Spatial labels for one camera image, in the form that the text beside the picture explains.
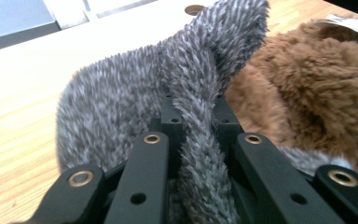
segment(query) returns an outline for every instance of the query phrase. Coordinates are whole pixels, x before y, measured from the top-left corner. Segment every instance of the white paper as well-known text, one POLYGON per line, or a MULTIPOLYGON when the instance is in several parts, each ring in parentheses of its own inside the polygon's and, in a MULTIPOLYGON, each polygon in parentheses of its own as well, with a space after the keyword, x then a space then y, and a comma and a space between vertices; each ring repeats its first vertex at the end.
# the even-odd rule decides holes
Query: white paper
POLYGON ((326 26, 326 25, 345 26, 358 33, 358 19, 354 19, 354 18, 340 18, 334 15, 328 15, 326 19, 318 20, 316 21, 316 23, 321 26, 326 26))

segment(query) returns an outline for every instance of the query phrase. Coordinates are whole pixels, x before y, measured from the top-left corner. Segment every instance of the screw hole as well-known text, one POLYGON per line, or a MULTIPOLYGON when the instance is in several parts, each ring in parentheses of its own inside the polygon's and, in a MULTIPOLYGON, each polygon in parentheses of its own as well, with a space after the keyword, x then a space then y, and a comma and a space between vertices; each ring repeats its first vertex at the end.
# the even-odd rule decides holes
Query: screw hole
POLYGON ((144 138, 144 141, 147 143, 147 144, 156 144, 157 142, 159 142, 161 140, 161 138, 156 135, 156 134, 149 134, 148 136, 146 136, 144 138))
POLYGON ((338 178, 338 179, 340 179, 340 180, 342 180, 344 182, 350 182, 351 181, 349 177, 347 177, 345 175, 342 175, 342 174, 336 174, 336 178, 338 178))
POLYGON ((203 9, 205 9, 204 6, 192 5, 185 8, 185 13, 190 16, 197 16, 203 9))
POLYGON ((290 198, 295 203, 299 203, 299 204, 306 204, 307 203, 307 199, 304 198, 304 196, 302 196, 301 194, 297 194, 297 193, 291 194, 290 198))
POLYGON ((260 144, 263 142, 263 140, 256 136, 256 135, 247 135, 245 137, 245 140, 248 142, 248 143, 252 143, 252 144, 260 144))
POLYGON ((131 203, 133 204, 141 204, 144 203, 146 201, 146 195, 143 193, 136 193, 136 194, 132 194, 131 196, 131 203))

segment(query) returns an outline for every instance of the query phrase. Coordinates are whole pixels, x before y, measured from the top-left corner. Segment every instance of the fluffy gray plush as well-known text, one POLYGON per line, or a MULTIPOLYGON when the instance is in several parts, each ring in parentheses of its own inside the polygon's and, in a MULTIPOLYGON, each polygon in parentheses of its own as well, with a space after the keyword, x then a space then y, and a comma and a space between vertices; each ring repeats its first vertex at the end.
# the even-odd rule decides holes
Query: fluffy gray plush
POLYGON ((277 149, 280 150, 294 167, 308 175, 315 175, 316 170, 326 164, 353 169, 351 164, 343 157, 329 157, 320 151, 306 152, 292 147, 277 147, 277 149))
POLYGON ((61 170, 95 164, 106 171, 126 160, 134 138, 160 116, 162 96, 170 91, 186 131, 179 178, 170 184, 178 192, 171 202, 181 206, 171 204, 171 222, 241 222, 212 130, 213 107, 260 47, 267 11, 266 0, 222 0, 156 46, 78 71, 59 103, 61 170))

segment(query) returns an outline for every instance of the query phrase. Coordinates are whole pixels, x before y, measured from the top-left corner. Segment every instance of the faux fur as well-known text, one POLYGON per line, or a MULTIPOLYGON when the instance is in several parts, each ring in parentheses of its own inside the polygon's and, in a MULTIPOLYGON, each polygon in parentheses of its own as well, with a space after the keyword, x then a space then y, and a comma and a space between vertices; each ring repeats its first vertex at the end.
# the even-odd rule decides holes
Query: faux fur
POLYGON ((77 72, 58 110, 62 171, 85 163, 108 170, 126 160, 134 137, 147 132, 150 120, 159 117, 162 96, 171 91, 186 131, 179 179, 172 185, 186 211, 173 217, 189 217, 194 223, 240 222, 224 155, 211 128, 214 99, 259 49, 267 8, 265 0, 219 1, 156 46, 77 72))
POLYGON ((343 157, 329 157, 326 154, 309 150, 304 151, 300 148, 277 147, 280 152, 292 163, 293 166, 308 175, 314 176, 319 167, 327 164, 338 165, 348 169, 353 169, 343 157))
POLYGON ((358 172, 355 32, 310 22, 267 38, 226 97, 245 131, 283 147, 342 155, 358 172))

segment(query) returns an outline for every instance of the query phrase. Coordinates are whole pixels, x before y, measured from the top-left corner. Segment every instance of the gray fur fabric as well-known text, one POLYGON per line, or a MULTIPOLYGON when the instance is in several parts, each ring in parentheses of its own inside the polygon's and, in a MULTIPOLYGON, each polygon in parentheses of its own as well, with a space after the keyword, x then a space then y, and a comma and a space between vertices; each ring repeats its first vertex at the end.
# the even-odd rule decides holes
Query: gray fur fabric
POLYGON ((222 0, 156 46, 79 70, 59 102, 61 170, 95 164, 106 171, 126 160, 134 138, 160 116, 162 96, 170 91, 186 131, 179 178, 170 184, 178 193, 171 198, 171 222, 241 222, 212 130, 213 107, 260 47, 268 7, 267 0, 222 0))
POLYGON ((343 157, 329 157, 320 151, 306 152, 292 147, 277 147, 277 149, 280 150, 294 167, 308 175, 315 175, 316 170, 320 166, 327 164, 353 169, 351 164, 343 157))

